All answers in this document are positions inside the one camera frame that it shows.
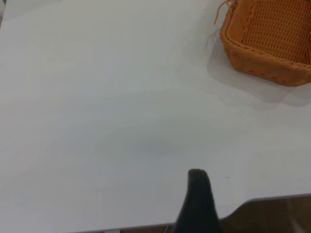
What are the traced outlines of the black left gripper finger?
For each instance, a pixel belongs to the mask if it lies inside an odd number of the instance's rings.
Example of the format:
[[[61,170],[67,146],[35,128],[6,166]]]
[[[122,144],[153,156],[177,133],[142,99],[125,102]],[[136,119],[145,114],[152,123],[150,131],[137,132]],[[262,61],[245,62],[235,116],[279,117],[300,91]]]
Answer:
[[[182,209],[173,228],[174,233],[222,233],[211,184],[201,169],[188,171],[188,186]]]

